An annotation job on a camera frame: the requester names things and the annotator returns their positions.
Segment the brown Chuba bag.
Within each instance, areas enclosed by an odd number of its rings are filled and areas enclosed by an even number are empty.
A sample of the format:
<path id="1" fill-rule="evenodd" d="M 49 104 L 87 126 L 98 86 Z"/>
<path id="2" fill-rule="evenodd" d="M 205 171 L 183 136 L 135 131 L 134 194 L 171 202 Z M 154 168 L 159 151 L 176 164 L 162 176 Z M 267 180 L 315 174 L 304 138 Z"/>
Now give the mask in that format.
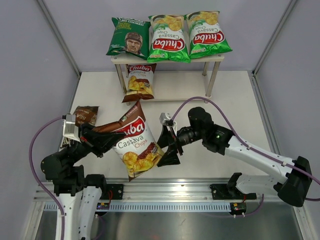
<path id="1" fill-rule="evenodd" d="M 93 130 L 98 133 L 125 134 L 112 149 L 126 166 L 130 181 L 156 167 L 164 155 L 149 128 L 139 101 L 118 121 L 97 126 Z"/>
<path id="2" fill-rule="evenodd" d="M 123 103 L 154 99 L 153 80 L 156 66 L 156 63 L 128 65 L 128 84 Z"/>

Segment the dark brown sea salt bag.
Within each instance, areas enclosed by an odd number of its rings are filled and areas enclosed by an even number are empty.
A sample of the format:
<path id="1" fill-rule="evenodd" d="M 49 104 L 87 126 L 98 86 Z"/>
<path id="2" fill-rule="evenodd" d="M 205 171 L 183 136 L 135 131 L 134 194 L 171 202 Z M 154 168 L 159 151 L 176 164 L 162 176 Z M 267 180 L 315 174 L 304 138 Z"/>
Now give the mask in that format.
<path id="1" fill-rule="evenodd" d="M 80 128 L 81 124 L 96 125 L 99 106 L 78 106 L 73 115 L 76 116 L 76 126 Z M 70 146 L 74 140 L 63 137 L 60 149 Z"/>

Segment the green Chuba bag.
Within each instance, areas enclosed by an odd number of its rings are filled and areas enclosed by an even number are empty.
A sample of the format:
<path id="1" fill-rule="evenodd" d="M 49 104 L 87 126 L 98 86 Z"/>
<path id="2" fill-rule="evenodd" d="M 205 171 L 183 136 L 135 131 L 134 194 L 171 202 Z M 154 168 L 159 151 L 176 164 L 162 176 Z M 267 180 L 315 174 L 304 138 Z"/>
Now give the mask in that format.
<path id="1" fill-rule="evenodd" d="M 184 16 L 189 33 L 190 59 L 233 51 L 219 25 L 219 15 L 219 11 L 197 11 Z"/>
<path id="2" fill-rule="evenodd" d="M 182 15 L 160 14 L 149 17 L 153 37 L 149 48 L 149 63 L 173 61 L 190 63 Z"/>

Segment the dark green portrait chips bag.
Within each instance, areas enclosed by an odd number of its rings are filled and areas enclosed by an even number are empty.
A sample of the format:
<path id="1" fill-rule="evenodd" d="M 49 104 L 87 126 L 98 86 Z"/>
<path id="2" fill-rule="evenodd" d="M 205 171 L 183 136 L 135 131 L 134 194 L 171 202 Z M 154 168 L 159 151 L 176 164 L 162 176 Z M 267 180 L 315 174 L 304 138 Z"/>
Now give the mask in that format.
<path id="1" fill-rule="evenodd" d="M 133 18 L 112 17 L 114 32 L 107 56 L 127 53 L 146 60 L 149 56 L 149 30 L 151 23 Z"/>

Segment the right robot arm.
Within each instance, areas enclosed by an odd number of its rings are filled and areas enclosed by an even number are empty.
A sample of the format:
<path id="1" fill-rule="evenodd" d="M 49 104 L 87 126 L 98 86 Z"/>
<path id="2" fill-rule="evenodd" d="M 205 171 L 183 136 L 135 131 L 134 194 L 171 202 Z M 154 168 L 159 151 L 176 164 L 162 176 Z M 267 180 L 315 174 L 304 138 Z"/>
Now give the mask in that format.
<path id="1" fill-rule="evenodd" d="M 278 196 L 291 206 L 303 206 L 312 183 L 310 163 L 306 158 L 291 159 L 251 145 L 232 130 L 215 124 L 202 107 L 192 108 L 187 116 L 190 125 L 177 130 L 177 123 L 171 116 L 161 113 L 162 132 L 157 144 L 167 150 L 158 167 L 180 164 L 183 146 L 201 141 L 210 152 L 241 160 L 265 173 L 262 176 L 234 173 L 225 185 L 228 199 L 267 194 Z"/>

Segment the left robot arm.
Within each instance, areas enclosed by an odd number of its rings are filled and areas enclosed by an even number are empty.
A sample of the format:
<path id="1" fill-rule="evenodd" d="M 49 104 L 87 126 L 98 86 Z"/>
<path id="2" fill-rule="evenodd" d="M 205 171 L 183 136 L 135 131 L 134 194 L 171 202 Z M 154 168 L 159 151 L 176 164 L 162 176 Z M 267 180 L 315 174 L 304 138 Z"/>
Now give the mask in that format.
<path id="1" fill-rule="evenodd" d="M 88 123 L 80 127 L 65 123 L 63 136 L 73 143 L 45 157 L 40 164 L 45 178 L 53 182 L 53 195 L 62 211 L 56 226 L 62 232 L 56 234 L 56 239 L 89 240 L 98 202 L 123 198 L 123 184 L 107 183 L 102 174 L 85 175 L 82 165 L 75 166 L 90 153 L 103 157 L 125 136 L 123 132 L 101 133 L 93 129 Z"/>

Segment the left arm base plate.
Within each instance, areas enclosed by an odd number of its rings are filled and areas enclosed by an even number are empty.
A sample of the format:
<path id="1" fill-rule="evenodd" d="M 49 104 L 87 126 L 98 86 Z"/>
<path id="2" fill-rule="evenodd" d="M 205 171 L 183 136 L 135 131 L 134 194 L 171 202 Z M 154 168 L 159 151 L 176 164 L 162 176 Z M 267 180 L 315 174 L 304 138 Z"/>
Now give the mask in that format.
<path id="1" fill-rule="evenodd" d="M 107 183 L 102 186 L 100 200 L 122 200 L 124 194 L 123 184 Z"/>

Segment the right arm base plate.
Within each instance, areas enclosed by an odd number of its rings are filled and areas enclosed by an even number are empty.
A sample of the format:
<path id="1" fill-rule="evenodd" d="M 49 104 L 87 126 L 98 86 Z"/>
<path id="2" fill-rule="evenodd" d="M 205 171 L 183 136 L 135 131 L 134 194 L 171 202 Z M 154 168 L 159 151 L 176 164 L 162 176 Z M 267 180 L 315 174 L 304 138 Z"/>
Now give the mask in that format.
<path id="1" fill-rule="evenodd" d="M 228 189 L 226 183 L 214 183 L 209 186 L 213 200 L 256 200 L 256 193 L 244 194 L 239 190 Z"/>

